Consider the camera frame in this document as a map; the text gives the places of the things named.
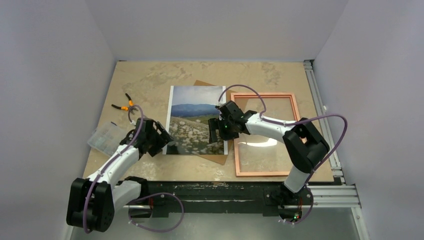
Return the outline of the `landscape photo print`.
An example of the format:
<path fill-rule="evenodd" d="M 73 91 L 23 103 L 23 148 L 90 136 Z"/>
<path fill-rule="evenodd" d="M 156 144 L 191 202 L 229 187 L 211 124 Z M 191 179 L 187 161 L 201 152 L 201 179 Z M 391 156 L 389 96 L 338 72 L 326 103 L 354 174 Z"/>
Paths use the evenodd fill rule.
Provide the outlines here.
<path fill-rule="evenodd" d="M 226 102 L 225 86 L 172 85 L 169 92 L 166 131 L 173 138 L 163 155 L 227 155 L 228 142 L 217 138 L 209 143 L 209 119 L 219 117 L 215 108 Z"/>

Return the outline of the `brown cardboard backing board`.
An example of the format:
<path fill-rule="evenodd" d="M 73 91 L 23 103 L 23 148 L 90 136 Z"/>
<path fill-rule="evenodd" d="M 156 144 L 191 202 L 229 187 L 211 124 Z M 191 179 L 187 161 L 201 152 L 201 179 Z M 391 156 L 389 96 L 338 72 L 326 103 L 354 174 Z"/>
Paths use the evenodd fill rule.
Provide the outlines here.
<path fill-rule="evenodd" d="M 213 86 L 213 84 L 211 83 L 207 83 L 201 80 L 196 80 L 194 82 L 194 86 Z M 231 99 L 231 93 L 234 93 L 235 91 L 233 90 L 228 90 L 226 91 L 226 99 L 230 100 Z M 234 150 L 234 141 L 230 140 L 227 142 L 227 147 L 228 147 L 228 152 L 233 151 Z M 198 157 L 206 159 L 208 161 L 220 164 L 220 165 L 224 165 L 227 161 L 227 157 L 228 155 L 211 155 L 211 154 L 202 154 L 202 155 L 198 155 Z"/>

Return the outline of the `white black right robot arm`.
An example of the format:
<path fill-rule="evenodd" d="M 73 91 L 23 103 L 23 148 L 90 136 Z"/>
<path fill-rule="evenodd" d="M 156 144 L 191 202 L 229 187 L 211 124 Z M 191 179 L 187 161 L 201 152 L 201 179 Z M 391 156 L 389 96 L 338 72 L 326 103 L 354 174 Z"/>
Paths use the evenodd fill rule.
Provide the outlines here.
<path fill-rule="evenodd" d="M 218 139 L 235 140 L 240 134 L 258 135 L 285 145 L 292 168 L 284 181 L 280 196 L 288 204 L 300 198 L 301 190 L 309 181 L 330 147 L 311 119 L 283 121 L 267 118 L 261 113 L 242 111 L 232 100 L 217 106 L 219 116 L 208 120 L 209 143 Z"/>

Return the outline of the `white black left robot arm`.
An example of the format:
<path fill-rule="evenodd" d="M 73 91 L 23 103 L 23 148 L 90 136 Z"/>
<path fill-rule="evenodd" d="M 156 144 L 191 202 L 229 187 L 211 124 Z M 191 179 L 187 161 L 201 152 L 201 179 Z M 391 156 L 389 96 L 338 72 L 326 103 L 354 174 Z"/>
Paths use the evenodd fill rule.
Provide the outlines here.
<path fill-rule="evenodd" d="M 121 178 L 142 156 L 154 157 L 173 141 L 160 122 L 138 118 L 135 129 L 126 134 L 115 153 L 96 172 L 72 182 L 66 223 L 88 233 L 105 232 L 116 211 L 131 202 L 146 203 L 150 194 L 147 180 L 135 176 Z"/>

